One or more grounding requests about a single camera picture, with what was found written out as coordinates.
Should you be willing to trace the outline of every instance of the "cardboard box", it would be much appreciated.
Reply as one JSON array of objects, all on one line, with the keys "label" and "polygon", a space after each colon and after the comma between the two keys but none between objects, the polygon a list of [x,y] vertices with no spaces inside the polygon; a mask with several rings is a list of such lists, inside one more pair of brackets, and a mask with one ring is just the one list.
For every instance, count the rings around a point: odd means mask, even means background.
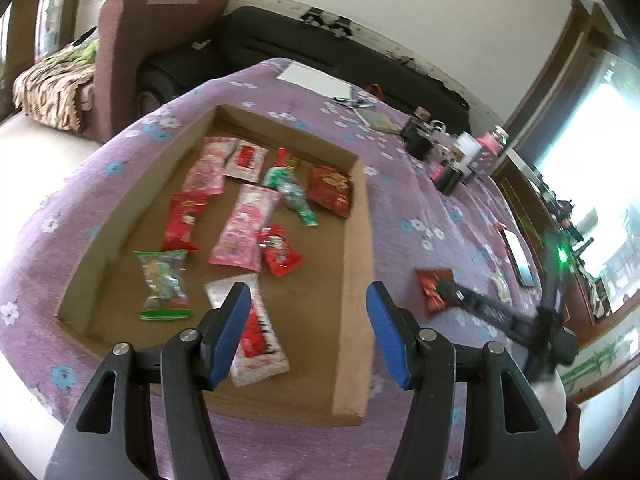
[{"label": "cardboard box", "polygon": [[240,108],[220,105],[174,140],[132,184],[102,225],[56,313],[61,325],[85,349],[104,357],[127,341],[135,348],[166,342],[195,326],[210,309],[204,284],[245,274],[239,267],[207,263],[236,202],[242,181],[227,177],[225,192],[210,197],[196,220],[188,256],[185,292],[193,317],[171,322],[142,321],[148,288],[134,250],[157,251],[168,218],[171,196],[180,190],[200,150],[204,135],[233,136],[269,148],[262,168],[273,164],[276,148],[301,160],[296,169],[303,187],[313,164],[333,166],[353,179],[349,219],[313,203],[317,228],[305,226],[297,213],[279,204],[271,222],[281,224],[305,261],[281,278],[265,263],[260,291],[276,336],[289,358],[288,373],[250,386],[226,380],[206,392],[213,411],[253,420],[310,426],[350,426],[361,422],[369,399],[373,336],[366,314],[366,287],[373,280],[371,228],[362,166],[357,156],[312,134]]}]

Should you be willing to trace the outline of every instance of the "floral tablecloth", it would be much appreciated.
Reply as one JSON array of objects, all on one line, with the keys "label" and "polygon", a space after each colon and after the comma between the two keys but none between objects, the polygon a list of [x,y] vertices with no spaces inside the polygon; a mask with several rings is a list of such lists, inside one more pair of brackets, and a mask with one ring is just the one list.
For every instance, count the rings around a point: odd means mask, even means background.
[{"label": "floral tablecloth", "polygon": [[[127,189],[191,123],[216,104],[247,108],[321,136],[358,154],[367,175],[377,280],[418,321],[459,344],[481,347],[504,334],[459,309],[427,319],[415,268],[452,267],[455,278],[496,296],[489,274],[499,270],[513,304],[533,314],[540,289],[521,289],[494,229],[517,232],[513,216],[489,178],[458,186],[451,197],[428,177],[433,163],[408,156],[399,137],[380,134],[350,110],[276,76],[290,63],[272,59],[211,80],[140,119],[90,156],[65,186],[41,204],[19,235],[21,248],[0,273],[0,349],[47,409],[64,422],[98,362],[63,335],[54,311],[87,247]],[[407,117],[359,89],[394,122]],[[522,241],[529,261],[531,255]],[[382,479],[398,446],[411,393],[386,378],[379,357],[364,423],[357,428],[292,428],[211,414],[232,478]],[[454,410],[447,473],[457,471],[464,403]],[[159,399],[153,401],[154,438],[161,472],[171,477]]]}]

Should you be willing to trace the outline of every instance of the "white tile floor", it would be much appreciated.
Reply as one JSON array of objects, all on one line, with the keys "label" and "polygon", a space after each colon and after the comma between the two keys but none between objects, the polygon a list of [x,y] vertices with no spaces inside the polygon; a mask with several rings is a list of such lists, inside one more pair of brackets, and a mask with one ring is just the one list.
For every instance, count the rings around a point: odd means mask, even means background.
[{"label": "white tile floor", "polygon": [[[23,114],[0,124],[0,269],[11,257],[18,231],[50,192],[100,144],[42,126]],[[38,479],[62,424],[31,395],[0,353],[0,433]],[[580,422],[580,463],[600,454],[640,384],[640,368],[585,402]]]}]

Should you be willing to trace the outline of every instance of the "wooden cabinet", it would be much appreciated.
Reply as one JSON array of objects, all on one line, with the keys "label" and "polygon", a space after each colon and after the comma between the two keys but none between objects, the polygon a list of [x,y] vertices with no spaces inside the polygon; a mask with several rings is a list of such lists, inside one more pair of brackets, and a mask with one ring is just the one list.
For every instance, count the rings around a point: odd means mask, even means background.
[{"label": "wooden cabinet", "polygon": [[[558,224],[546,210],[537,191],[510,158],[505,159],[492,177],[511,207],[540,273],[543,234],[548,229],[558,229]],[[571,274],[564,297],[564,325],[575,332],[580,346],[591,338],[595,325],[587,291],[583,277],[577,272]]]}]

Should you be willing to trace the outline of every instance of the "brown armrest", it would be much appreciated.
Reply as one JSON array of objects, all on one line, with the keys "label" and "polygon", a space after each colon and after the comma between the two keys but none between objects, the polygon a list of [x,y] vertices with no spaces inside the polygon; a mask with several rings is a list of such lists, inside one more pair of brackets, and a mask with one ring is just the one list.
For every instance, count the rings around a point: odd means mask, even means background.
[{"label": "brown armrest", "polygon": [[107,0],[100,9],[95,61],[97,139],[137,119],[136,72],[151,54],[184,44],[224,13],[228,0]]}]

